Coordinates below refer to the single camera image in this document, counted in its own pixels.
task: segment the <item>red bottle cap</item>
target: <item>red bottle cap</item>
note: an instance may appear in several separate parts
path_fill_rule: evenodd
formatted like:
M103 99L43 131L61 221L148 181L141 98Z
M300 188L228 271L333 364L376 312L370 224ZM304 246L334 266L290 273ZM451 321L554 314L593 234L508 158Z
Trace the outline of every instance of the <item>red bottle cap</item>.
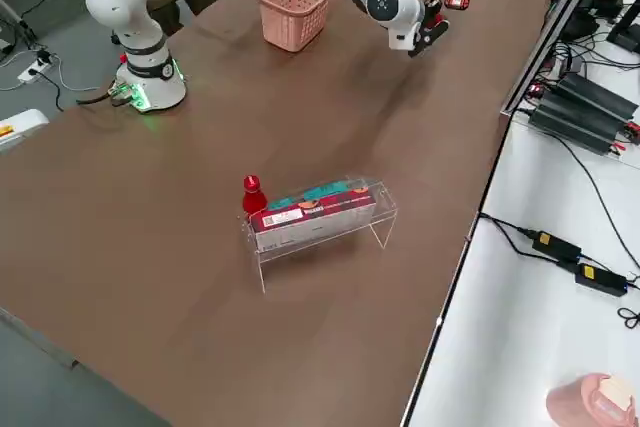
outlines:
M247 175L244 178L244 190L247 192L257 192L260 190L260 179L257 175Z

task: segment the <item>pink object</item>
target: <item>pink object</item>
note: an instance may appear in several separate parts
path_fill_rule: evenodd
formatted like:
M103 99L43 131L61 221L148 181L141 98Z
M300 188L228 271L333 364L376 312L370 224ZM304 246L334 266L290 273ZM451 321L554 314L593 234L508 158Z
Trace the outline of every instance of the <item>pink object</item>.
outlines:
M242 208L249 217L267 208L267 197L260 190L260 179L257 175L247 175L244 178Z
M553 389L547 410L560 427L634 427L635 400L627 384L606 374L589 374Z
M259 0L262 33L267 42L298 52L320 33L329 0Z

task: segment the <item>product box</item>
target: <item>product box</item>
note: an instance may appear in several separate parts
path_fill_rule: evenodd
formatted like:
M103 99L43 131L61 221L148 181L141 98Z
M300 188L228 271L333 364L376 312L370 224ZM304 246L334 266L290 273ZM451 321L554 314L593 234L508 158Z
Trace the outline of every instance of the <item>product box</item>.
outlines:
M376 201L366 188L270 209L251 217L259 252L338 235L367 225Z

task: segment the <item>white cable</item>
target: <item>white cable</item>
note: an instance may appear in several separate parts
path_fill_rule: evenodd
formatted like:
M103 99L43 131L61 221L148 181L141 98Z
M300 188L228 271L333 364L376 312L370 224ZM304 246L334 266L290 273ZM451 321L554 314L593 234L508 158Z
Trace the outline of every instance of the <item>white cable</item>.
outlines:
M16 60L16 57L21 56L22 54L26 54L27 52L38 52L37 50L23 50L22 52L18 52L16 55L14 55L13 57L11 57L9 60L7 60L4 64L0 65L0 69L2 67L6 67L7 65L9 65L10 63L12 63L14 60Z
M58 74L60 74L60 83L65 89L70 90L71 92L89 92L91 90L98 90L100 88L100 87L85 87L80 89L74 89L73 87L69 87L64 81L64 77L62 77L62 59L57 54L52 55L52 57L54 59L58 59Z
M0 88L0 92L9 92L10 90L16 90L19 89L20 87L22 87L24 84L21 82L18 85L14 85L13 87L8 87L8 88Z

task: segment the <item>brown table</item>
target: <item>brown table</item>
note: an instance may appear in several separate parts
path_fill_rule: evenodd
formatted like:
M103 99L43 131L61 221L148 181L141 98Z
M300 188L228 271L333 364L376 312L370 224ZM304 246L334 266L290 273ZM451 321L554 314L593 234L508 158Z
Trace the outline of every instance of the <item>brown table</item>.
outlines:
M255 0L221 0L171 39L178 108L72 109L0 159L0 304L175 425L397 425L545 3L473 0L410 60L349 0L297 55ZM387 249L362 233L268 264L264 296L248 173L272 195L384 179Z

